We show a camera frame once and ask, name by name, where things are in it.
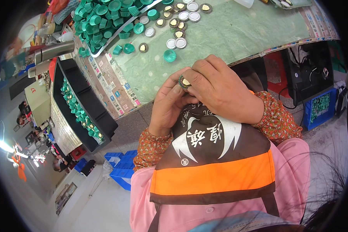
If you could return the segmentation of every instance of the fluorescent light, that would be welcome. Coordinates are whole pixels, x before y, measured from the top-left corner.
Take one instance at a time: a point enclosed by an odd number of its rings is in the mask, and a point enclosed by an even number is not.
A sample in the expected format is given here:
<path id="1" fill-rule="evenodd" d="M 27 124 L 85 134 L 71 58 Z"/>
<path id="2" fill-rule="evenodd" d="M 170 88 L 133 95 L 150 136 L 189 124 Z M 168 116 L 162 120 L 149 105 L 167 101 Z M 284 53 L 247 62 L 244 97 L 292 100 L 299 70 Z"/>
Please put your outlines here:
<path id="1" fill-rule="evenodd" d="M 25 154 L 23 154 L 23 153 L 20 153 L 20 152 L 16 152 L 15 153 L 16 155 L 19 155 L 19 156 L 22 156 L 23 158 L 28 158 L 28 155 L 25 155 Z"/>
<path id="2" fill-rule="evenodd" d="M 2 149 L 4 149 L 5 151 L 7 152 L 10 152 L 10 153 L 13 153 L 14 152 L 14 149 L 12 147 L 10 147 L 9 145 L 7 145 L 4 141 L 1 141 L 0 140 L 0 147 Z"/>

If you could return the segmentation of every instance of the fingernail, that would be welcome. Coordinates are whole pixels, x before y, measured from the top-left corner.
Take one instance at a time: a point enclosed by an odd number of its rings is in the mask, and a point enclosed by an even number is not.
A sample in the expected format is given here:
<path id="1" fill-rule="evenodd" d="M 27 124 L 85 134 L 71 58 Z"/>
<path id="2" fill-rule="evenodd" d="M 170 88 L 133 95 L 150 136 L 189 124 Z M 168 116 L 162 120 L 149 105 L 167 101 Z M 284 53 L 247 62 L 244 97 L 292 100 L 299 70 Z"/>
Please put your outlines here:
<path id="1" fill-rule="evenodd" d="M 174 86 L 173 91 L 174 93 L 179 94 L 181 89 L 182 87 L 180 85 L 176 85 Z"/>

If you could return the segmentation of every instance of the woman's right hand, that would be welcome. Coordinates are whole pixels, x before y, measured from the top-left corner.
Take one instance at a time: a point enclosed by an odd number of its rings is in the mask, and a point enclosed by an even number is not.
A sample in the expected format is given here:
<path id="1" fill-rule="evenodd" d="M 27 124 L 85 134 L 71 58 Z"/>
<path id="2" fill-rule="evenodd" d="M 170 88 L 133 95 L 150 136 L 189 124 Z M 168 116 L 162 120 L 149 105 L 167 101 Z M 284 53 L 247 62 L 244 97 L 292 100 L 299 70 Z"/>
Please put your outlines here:
<path id="1" fill-rule="evenodd" d="M 188 92 L 211 112 L 237 123 L 257 124 L 264 114 L 263 101 L 252 94 L 239 76 L 215 55 L 198 60 L 183 77 Z"/>

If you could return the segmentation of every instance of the metal thermos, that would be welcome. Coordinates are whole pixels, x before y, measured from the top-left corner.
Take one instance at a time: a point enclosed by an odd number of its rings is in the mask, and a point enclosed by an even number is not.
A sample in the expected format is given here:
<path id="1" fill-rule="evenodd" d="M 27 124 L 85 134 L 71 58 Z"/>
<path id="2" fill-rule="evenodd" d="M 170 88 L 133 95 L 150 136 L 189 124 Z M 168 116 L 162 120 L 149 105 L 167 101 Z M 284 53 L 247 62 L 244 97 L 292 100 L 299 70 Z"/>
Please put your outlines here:
<path id="1" fill-rule="evenodd" d="M 75 42 L 73 40 L 52 44 L 42 49 L 38 49 L 35 51 L 35 65 L 40 64 L 43 61 L 47 61 L 57 56 L 61 56 L 64 54 L 68 54 L 73 52 L 75 48 Z"/>

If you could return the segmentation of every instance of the table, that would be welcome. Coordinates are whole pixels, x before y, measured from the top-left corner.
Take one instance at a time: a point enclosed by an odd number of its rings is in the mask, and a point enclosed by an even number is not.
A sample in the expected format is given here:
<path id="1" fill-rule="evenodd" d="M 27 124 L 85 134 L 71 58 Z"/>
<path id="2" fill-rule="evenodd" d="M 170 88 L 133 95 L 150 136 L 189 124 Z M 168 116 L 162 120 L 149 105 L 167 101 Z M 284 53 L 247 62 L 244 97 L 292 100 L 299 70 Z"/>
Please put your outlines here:
<path id="1" fill-rule="evenodd" d="M 173 37 L 168 25 L 160 29 L 150 22 L 147 27 L 156 30 L 154 37 L 132 35 L 126 40 L 116 39 L 116 43 L 113 41 L 97 58 L 79 56 L 79 47 L 86 47 L 86 44 L 75 37 L 72 58 L 115 120 L 153 101 L 171 73 L 191 66 L 195 60 L 209 54 L 216 54 L 233 66 L 291 46 L 339 39 L 333 24 L 316 1 L 312 1 L 310 7 L 292 10 L 275 8 L 271 3 L 264 4 L 259 0 L 255 0 L 250 9 L 232 0 L 195 2 L 210 3 L 213 12 L 199 11 L 199 22 L 187 21 L 188 45 L 185 49 L 176 49 L 177 60 L 173 63 L 166 63 L 162 58 L 167 39 Z M 116 44 L 129 42 L 135 46 L 134 53 L 112 55 Z M 148 44 L 147 53 L 138 52 L 141 42 Z"/>

